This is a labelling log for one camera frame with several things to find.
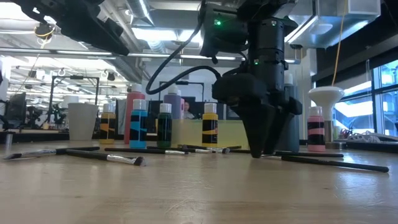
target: paint brush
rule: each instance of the paint brush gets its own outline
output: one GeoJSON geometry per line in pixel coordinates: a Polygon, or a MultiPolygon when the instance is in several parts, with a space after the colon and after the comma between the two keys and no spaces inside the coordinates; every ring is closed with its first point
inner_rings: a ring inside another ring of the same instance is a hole
{"type": "Polygon", "coordinates": [[[158,150],[173,150],[180,152],[192,152],[192,153],[216,153],[215,151],[206,150],[206,149],[181,149],[174,147],[157,147],[157,146],[147,146],[147,149],[158,149],[158,150]]]}
{"type": "Polygon", "coordinates": [[[123,162],[135,166],[146,166],[145,159],[142,156],[124,157],[124,156],[112,155],[101,152],[90,152],[90,151],[81,151],[73,149],[67,149],[66,154],[68,156],[77,156],[87,159],[99,159],[102,161],[123,162]]]}
{"type": "Polygon", "coordinates": [[[32,151],[32,152],[13,153],[13,154],[4,156],[3,159],[11,160],[11,159],[52,156],[52,155],[64,155],[67,153],[67,150],[69,150],[69,149],[73,149],[73,150],[77,150],[77,151],[97,151],[100,149],[100,147],[70,147],[70,148],[62,148],[62,149],[43,149],[43,150],[32,151]]]}
{"type": "Polygon", "coordinates": [[[229,148],[220,148],[220,147],[205,147],[205,146],[192,146],[192,145],[178,145],[182,149],[203,149],[203,150],[211,150],[217,153],[228,154],[231,150],[229,148]]]}
{"type": "MultiPolygon", "coordinates": [[[[231,149],[234,153],[244,153],[249,154],[250,150],[244,149],[231,149]]],[[[262,155],[262,156],[307,156],[307,157],[330,157],[330,158],[343,158],[343,154],[337,153],[312,153],[312,152],[289,152],[289,151],[275,151],[272,155],[262,155]]]]}
{"type": "Polygon", "coordinates": [[[337,166],[337,167],[348,167],[354,169],[363,169],[363,170],[371,170],[378,172],[389,172],[388,167],[382,166],[372,166],[372,165],[364,165],[364,164],[352,164],[348,162],[338,162],[338,161],[324,161],[319,159],[309,159],[302,157],[294,157],[294,156],[282,156],[280,159],[283,161],[290,162],[301,162],[306,164],[318,164],[318,165],[326,165],[326,166],[337,166]]]}
{"type": "Polygon", "coordinates": [[[105,151],[112,152],[136,152],[136,153],[149,153],[149,154],[166,154],[166,155],[188,155],[189,152],[181,152],[174,150],[160,150],[160,149],[118,149],[118,148],[105,148],[105,151]]]}

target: paint brush handle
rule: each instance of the paint brush handle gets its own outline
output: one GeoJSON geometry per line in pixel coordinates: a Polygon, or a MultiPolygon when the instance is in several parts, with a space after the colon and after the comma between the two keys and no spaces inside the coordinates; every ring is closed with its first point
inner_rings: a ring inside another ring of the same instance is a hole
{"type": "Polygon", "coordinates": [[[228,146],[228,149],[241,149],[242,146],[228,146]]]}
{"type": "Polygon", "coordinates": [[[352,163],[347,163],[347,162],[324,161],[324,160],[319,160],[319,159],[309,159],[309,158],[293,157],[293,156],[282,156],[281,159],[283,161],[290,161],[290,162],[302,162],[302,163],[307,163],[307,164],[348,167],[348,168],[371,170],[371,171],[378,171],[378,172],[388,172],[389,171],[388,167],[372,166],[372,165],[364,165],[364,164],[352,164],[352,163]]]}
{"type": "Polygon", "coordinates": [[[107,153],[100,153],[100,152],[90,152],[90,151],[81,151],[75,149],[67,149],[66,154],[68,156],[77,156],[83,157],[88,159],[99,159],[99,160],[107,160],[108,154],[107,153]]]}
{"type": "MultiPolygon", "coordinates": [[[[118,148],[105,148],[105,151],[120,152],[118,148]]],[[[125,149],[123,152],[149,153],[149,154],[168,154],[168,155],[187,155],[189,152],[160,150],[160,149],[125,149]]]]}
{"type": "Polygon", "coordinates": [[[192,146],[192,145],[182,145],[182,148],[186,149],[207,149],[205,146],[192,146]]]}
{"type": "Polygon", "coordinates": [[[206,150],[206,149],[181,149],[181,148],[174,148],[174,147],[147,146],[147,149],[172,150],[172,151],[192,152],[192,153],[215,153],[215,151],[206,150]]]}
{"type": "Polygon", "coordinates": [[[250,153],[250,150],[244,150],[244,149],[231,149],[229,152],[249,154],[249,153],[250,153]]]}
{"type": "Polygon", "coordinates": [[[67,150],[79,150],[79,151],[97,151],[100,147],[69,147],[69,148],[61,148],[56,149],[56,155],[64,155],[67,153],[67,150]]]}
{"type": "Polygon", "coordinates": [[[308,157],[332,157],[343,158],[343,154],[330,154],[330,153],[312,153],[312,152],[287,152],[275,151],[275,156],[308,156],[308,157]]]}

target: purple paint bottle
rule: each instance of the purple paint bottle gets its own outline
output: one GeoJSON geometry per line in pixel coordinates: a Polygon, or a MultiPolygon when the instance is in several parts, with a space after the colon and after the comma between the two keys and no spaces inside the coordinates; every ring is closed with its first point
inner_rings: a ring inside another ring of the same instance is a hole
{"type": "Polygon", "coordinates": [[[307,120],[308,151],[325,152],[325,120],[321,106],[310,107],[310,116],[307,120]]]}
{"type": "Polygon", "coordinates": [[[169,93],[164,96],[163,103],[170,103],[172,105],[172,119],[181,119],[181,93],[178,92],[178,87],[173,84],[169,87],[169,93]]]}

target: blue paint bottle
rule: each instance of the blue paint bottle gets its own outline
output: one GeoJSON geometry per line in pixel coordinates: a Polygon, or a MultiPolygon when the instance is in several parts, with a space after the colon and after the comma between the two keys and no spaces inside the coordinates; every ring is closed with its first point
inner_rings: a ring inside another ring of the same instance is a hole
{"type": "Polygon", "coordinates": [[[146,100],[135,99],[132,103],[130,123],[130,148],[145,149],[147,146],[146,100]]]}

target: wooden table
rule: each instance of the wooden table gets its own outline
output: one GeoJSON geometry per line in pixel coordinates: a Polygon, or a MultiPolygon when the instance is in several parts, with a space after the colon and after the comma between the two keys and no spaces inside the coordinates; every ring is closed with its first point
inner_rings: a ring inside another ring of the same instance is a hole
{"type": "MultiPolygon", "coordinates": [[[[96,141],[14,144],[12,152],[96,145],[96,141]]],[[[362,224],[398,220],[395,154],[345,152],[344,161],[388,166],[388,174],[252,159],[245,154],[140,156],[146,157],[147,167],[70,156],[1,161],[1,223],[362,224]]]]}

